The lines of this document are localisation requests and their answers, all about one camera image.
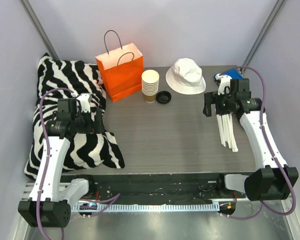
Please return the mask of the black plastic cup lid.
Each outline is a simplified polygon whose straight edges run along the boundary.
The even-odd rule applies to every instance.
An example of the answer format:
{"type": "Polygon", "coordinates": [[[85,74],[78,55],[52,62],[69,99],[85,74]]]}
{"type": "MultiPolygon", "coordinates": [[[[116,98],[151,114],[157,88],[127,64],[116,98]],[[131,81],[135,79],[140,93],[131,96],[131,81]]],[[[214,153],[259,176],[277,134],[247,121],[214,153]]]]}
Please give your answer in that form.
{"type": "Polygon", "coordinates": [[[160,104],[167,104],[171,101],[172,95],[170,92],[163,90],[156,94],[156,101],[160,104]]]}

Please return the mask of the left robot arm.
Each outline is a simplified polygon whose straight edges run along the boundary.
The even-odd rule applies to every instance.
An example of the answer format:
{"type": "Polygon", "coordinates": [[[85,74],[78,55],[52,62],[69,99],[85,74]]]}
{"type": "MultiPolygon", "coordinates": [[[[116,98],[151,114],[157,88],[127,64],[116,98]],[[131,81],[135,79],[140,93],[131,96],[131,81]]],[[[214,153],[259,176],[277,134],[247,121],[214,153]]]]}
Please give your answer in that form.
{"type": "Polygon", "coordinates": [[[64,161],[76,134],[100,134],[104,130],[102,111],[91,114],[92,97],[59,99],[54,119],[42,123],[43,153],[35,184],[27,200],[18,204],[18,212],[31,227],[64,228],[72,207],[85,198],[92,199],[97,187],[90,175],[79,175],[60,191],[64,161]]]}

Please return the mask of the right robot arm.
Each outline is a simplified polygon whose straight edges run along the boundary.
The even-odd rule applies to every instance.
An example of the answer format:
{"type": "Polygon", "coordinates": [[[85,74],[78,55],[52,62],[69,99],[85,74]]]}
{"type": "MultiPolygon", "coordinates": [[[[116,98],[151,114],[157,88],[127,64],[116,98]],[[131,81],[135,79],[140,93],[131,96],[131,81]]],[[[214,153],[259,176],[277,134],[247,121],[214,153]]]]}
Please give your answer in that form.
{"type": "Polygon", "coordinates": [[[226,198],[236,191],[250,201],[287,199],[291,193],[287,181],[294,185],[299,173],[295,167],[289,167],[280,154],[266,112],[261,109],[262,100],[251,97],[247,78],[233,79],[217,74],[214,79],[218,90],[204,94],[203,114],[212,116],[212,107],[215,107],[221,144],[233,152],[238,151],[233,127],[233,117],[236,117],[248,137],[256,167],[251,175],[220,174],[216,193],[226,198]]]}

